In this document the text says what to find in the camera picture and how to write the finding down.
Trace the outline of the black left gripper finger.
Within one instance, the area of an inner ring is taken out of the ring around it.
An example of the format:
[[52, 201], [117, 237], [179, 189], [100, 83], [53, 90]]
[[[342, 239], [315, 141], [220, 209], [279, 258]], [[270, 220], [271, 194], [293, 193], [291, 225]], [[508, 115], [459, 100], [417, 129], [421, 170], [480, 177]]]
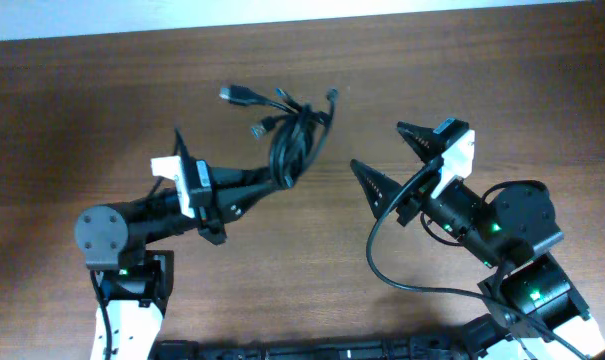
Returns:
[[261, 199], [278, 192], [279, 188], [271, 183], [259, 183], [219, 190], [216, 206], [223, 223], [239, 220]]
[[218, 188], [236, 188], [253, 185], [273, 186], [268, 167], [255, 169], [233, 169], [225, 167], [211, 168], [212, 181]]

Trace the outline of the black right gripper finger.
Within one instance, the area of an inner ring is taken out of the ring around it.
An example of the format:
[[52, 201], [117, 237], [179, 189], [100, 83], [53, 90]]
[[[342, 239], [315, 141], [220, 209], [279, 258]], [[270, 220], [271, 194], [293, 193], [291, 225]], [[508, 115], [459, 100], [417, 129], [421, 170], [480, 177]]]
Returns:
[[399, 193], [401, 185], [356, 159], [350, 161], [350, 168], [363, 189], [373, 216], [379, 219]]
[[430, 162], [444, 152], [442, 139], [432, 128], [398, 122], [396, 130], [423, 163]]

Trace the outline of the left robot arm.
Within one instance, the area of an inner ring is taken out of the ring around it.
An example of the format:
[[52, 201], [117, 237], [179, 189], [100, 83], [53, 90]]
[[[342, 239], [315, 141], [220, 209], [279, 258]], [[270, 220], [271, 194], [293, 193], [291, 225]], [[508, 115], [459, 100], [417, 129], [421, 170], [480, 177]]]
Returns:
[[94, 359], [148, 359], [162, 350], [156, 339], [174, 282], [174, 253], [149, 244], [195, 230], [219, 246], [226, 225], [239, 220], [275, 192], [266, 168], [193, 169], [177, 158], [152, 162], [154, 175], [175, 186], [143, 198], [85, 209], [74, 228], [98, 302], [91, 356]]

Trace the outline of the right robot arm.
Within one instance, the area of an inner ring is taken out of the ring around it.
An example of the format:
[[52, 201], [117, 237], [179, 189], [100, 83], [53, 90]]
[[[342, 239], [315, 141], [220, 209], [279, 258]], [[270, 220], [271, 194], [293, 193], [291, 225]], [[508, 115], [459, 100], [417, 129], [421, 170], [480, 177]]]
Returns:
[[[487, 314], [443, 334], [386, 342], [387, 359], [604, 359], [598, 323], [551, 249], [564, 238], [547, 186], [537, 180], [496, 184], [478, 195], [464, 183], [472, 172], [475, 132], [449, 118], [436, 128], [405, 122], [397, 131], [423, 163], [405, 184], [352, 160], [376, 222], [366, 260], [387, 285], [415, 293], [451, 294], [481, 300]], [[376, 235], [391, 215], [425, 230], [439, 226], [447, 245], [462, 247], [493, 270], [475, 292], [409, 285], [375, 265]]]

